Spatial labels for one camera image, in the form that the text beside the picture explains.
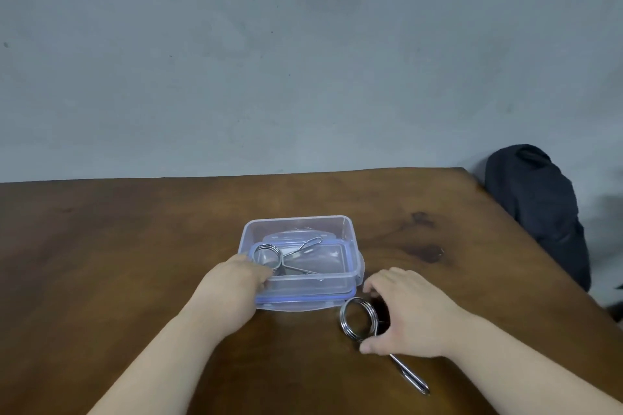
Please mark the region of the person's left hand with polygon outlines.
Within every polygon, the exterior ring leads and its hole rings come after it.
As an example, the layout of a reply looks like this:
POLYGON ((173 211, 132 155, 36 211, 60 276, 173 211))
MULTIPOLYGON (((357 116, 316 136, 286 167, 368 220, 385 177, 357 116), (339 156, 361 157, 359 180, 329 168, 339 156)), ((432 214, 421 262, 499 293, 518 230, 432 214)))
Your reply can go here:
POLYGON ((182 313, 189 315, 211 338, 222 341, 251 319, 258 293, 229 284, 227 260, 205 275, 182 313))

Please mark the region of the person's left forearm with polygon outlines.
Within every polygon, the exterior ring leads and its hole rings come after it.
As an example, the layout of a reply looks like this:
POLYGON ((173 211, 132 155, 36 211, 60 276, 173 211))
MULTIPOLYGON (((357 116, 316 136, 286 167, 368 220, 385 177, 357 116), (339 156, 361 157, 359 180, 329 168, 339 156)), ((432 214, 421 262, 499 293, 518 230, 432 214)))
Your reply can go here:
POLYGON ((186 415, 212 352, 240 326, 221 309, 183 309, 87 415, 186 415))

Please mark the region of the metal spring clip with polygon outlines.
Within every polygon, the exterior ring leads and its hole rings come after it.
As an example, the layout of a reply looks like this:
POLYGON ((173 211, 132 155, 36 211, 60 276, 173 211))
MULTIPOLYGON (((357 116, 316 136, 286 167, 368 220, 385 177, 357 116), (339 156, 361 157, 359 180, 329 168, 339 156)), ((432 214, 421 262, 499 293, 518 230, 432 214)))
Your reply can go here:
MULTIPOLYGON (((368 301, 362 297, 352 297, 348 299, 339 309, 339 325, 343 333, 352 341, 360 344, 369 337, 377 336, 385 333, 390 326, 391 319, 386 304, 380 297, 373 298, 368 301), (350 309, 360 309, 368 318, 368 327, 365 330, 356 330, 348 321, 348 311, 350 309)), ((393 353, 389 354, 389 358, 396 365, 402 377, 417 391, 424 395, 430 396, 431 390, 429 385, 419 375, 413 372, 402 360, 393 353)))
POLYGON ((311 238, 288 253, 284 253, 274 244, 260 243, 253 246, 249 257, 256 264, 269 268, 274 276, 286 276, 287 272, 303 276, 317 276, 317 271, 303 269, 298 264, 293 266, 290 262, 310 253, 322 243, 322 237, 311 238))

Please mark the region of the dark fabric bag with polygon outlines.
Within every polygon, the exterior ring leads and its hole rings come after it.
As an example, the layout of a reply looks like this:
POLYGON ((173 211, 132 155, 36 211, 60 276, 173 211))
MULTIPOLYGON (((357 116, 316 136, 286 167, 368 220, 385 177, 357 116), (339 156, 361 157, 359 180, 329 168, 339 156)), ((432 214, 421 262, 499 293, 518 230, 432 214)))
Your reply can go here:
POLYGON ((486 161, 484 187, 589 292, 591 265, 578 200, 571 181, 549 155, 530 144, 497 150, 486 161))

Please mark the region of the clear plastic container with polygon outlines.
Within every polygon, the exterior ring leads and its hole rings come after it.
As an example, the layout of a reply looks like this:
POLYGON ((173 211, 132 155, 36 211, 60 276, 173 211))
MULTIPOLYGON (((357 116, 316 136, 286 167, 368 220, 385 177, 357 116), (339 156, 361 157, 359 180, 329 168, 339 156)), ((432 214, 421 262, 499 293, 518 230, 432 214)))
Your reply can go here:
POLYGON ((246 223, 240 239, 238 253, 245 254, 255 243, 276 233, 293 230, 314 230, 328 232, 337 238, 345 238, 354 242, 355 250, 359 251, 351 220, 342 215, 308 216, 298 218, 258 219, 246 223))

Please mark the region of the clear lid with blue seal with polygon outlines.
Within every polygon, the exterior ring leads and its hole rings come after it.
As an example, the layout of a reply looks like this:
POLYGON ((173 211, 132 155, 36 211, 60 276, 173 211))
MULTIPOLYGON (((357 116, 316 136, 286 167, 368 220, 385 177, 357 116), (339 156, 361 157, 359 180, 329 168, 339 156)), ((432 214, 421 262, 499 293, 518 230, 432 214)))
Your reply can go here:
POLYGON ((290 263, 317 271, 318 275, 303 276, 287 272, 286 276, 269 278, 255 298, 258 309, 308 312, 339 307, 355 296, 356 289, 362 284, 364 261, 352 240, 337 238, 328 232, 293 230, 273 234, 260 243, 274 244, 288 253, 315 237, 322 237, 323 243, 290 263))

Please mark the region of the person's right hand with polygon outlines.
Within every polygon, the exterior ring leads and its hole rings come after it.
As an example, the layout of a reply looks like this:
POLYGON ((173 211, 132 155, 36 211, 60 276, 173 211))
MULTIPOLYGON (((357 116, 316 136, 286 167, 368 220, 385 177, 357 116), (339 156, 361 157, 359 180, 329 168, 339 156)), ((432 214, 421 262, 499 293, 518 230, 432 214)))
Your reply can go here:
POLYGON ((364 293, 377 293, 389 311, 392 353, 418 357, 450 356, 457 333, 471 314, 413 270, 383 269, 367 278, 364 293))

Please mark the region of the person's right forearm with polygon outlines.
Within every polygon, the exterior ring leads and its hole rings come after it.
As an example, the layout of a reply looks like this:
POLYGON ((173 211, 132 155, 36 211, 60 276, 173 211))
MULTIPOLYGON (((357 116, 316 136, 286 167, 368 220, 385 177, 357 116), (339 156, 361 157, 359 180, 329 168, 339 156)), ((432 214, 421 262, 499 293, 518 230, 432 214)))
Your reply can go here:
POLYGON ((445 356, 499 415, 623 415, 623 403, 500 328, 459 309, 445 356))

